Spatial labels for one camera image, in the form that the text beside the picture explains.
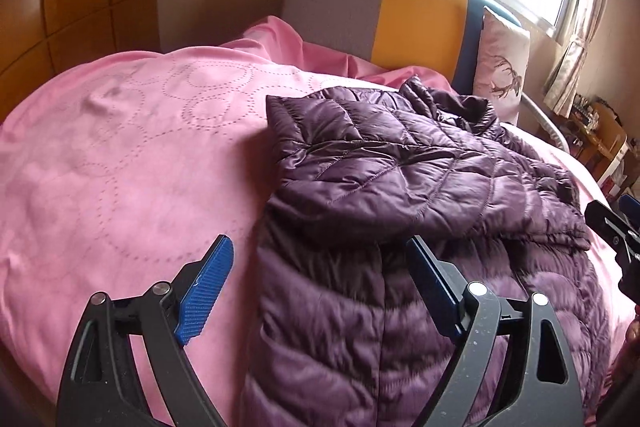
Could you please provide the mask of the grey yellow blue headboard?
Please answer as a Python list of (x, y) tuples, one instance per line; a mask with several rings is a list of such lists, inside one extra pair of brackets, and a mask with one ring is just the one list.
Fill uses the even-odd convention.
[(518, 22), (492, 0), (283, 0), (281, 17), (307, 42), (384, 69), (433, 69), (469, 94), (486, 9)]

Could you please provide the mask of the wooden desk with clutter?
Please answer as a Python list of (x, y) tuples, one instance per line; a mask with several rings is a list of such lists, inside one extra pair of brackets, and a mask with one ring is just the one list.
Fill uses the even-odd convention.
[(570, 153), (610, 202), (632, 189), (639, 179), (639, 142), (631, 138), (608, 103), (576, 94), (563, 130)]

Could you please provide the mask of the pink bedspread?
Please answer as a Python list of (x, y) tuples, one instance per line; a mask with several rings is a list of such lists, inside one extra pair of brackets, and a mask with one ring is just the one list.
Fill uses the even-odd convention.
[[(413, 78), (467, 96), (424, 67), (384, 70), (303, 42), (275, 17), (222, 46), (117, 53), (54, 77), (1, 127), (3, 343), (57, 403), (94, 293), (140, 296), (228, 236), (231, 272), (186, 354), (221, 426), (244, 426), (241, 393), (260, 294), (256, 251), (280, 174), (266, 100), (335, 87), (396, 91)], [(574, 161), (499, 122), (572, 175), (584, 220), (593, 200), (607, 206), (597, 185), (574, 173)], [(408, 426), (638, 424), (639, 305), (618, 288), (615, 251), (587, 228), (611, 334), (596, 410), (582, 409), (570, 347), (546, 295), (501, 297), (413, 236), (407, 270), (454, 351)]]

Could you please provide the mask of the grey curved bed rail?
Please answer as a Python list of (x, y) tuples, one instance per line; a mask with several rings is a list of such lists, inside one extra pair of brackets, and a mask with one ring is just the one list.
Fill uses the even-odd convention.
[(520, 104), (533, 115), (539, 126), (547, 132), (551, 139), (551, 143), (556, 148), (562, 150), (564, 153), (570, 153), (570, 147), (568, 146), (568, 142), (567, 139), (565, 139), (564, 134), (555, 126), (555, 123), (551, 118), (544, 113), (544, 111), (531, 98), (529, 98), (525, 92), (521, 95)]

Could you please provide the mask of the purple quilted down jacket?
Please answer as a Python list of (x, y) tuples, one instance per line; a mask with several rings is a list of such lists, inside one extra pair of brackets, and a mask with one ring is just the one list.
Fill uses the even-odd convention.
[(434, 255), (501, 297), (546, 295), (597, 407), (611, 353), (572, 175), (475, 96), (335, 87), (268, 96), (279, 182), (258, 239), (244, 426), (408, 426), (454, 348), (405, 262)]

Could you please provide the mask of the deer print pillow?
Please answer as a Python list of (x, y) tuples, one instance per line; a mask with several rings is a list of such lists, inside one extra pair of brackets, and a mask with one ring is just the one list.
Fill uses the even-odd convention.
[(484, 7), (473, 94), (487, 98), (507, 124), (518, 123), (529, 49), (528, 30)]

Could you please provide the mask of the pink patterned curtain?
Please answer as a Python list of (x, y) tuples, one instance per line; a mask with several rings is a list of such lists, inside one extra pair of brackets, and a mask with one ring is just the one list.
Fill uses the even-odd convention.
[(560, 117), (570, 116), (580, 75), (608, 0), (573, 0), (564, 30), (563, 53), (544, 85), (544, 105)]

